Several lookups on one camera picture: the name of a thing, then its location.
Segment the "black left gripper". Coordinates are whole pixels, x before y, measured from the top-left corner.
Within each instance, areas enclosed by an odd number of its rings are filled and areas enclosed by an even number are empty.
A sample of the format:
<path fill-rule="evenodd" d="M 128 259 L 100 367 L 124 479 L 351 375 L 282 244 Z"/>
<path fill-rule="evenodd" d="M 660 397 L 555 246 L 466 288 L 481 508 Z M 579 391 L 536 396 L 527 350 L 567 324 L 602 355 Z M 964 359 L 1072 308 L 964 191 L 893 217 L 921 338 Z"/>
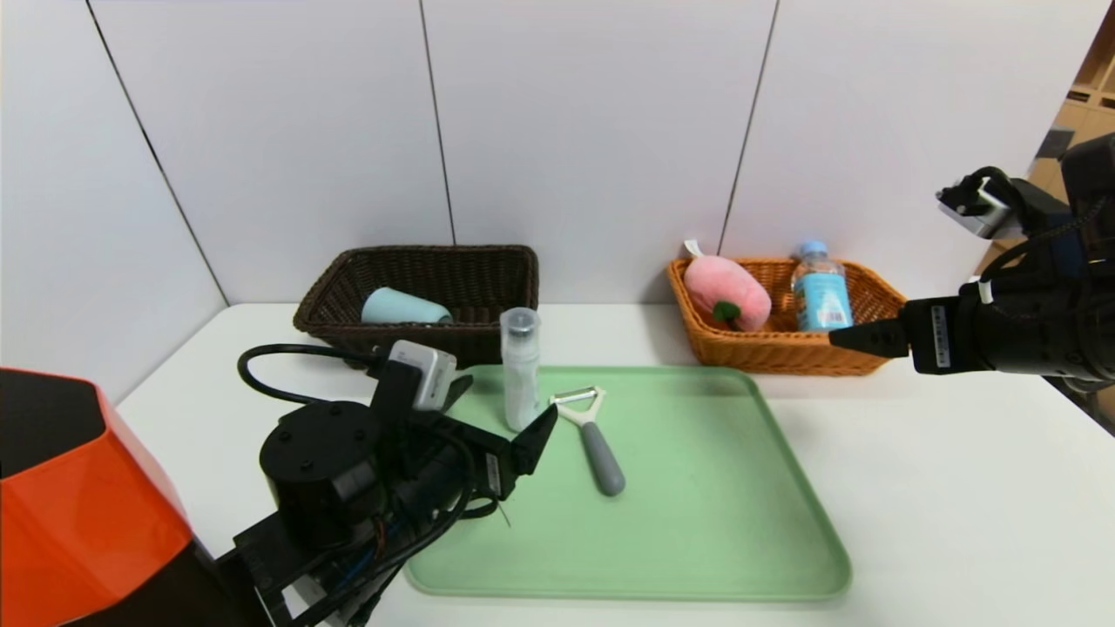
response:
<path fill-rule="evenodd" d="M 442 412 L 471 389 L 474 377 L 459 374 L 449 384 Z M 512 441 L 436 412 L 418 412 L 408 426 L 408 460 L 424 495 L 453 496 L 471 478 L 475 495 L 505 500 L 513 490 L 512 470 L 533 474 L 555 424 L 558 405 L 551 404 Z"/>

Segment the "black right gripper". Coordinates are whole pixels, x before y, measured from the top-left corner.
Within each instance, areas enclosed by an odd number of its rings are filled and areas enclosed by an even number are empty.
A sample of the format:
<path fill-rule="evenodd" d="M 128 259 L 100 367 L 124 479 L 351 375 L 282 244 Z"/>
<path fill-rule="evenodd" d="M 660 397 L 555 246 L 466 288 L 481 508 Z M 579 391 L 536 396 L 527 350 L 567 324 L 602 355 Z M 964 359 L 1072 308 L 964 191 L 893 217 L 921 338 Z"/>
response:
<path fill-rule="evenodd" d="M 911 354 L 921 374 L 1001 372 L 1078 374 L 1079 286 L 978 284 L 950 297 L 912 300 L 900 319 L 879 319 L 834 329 L 828 344 L 851 353 L 900 360 Z"/>

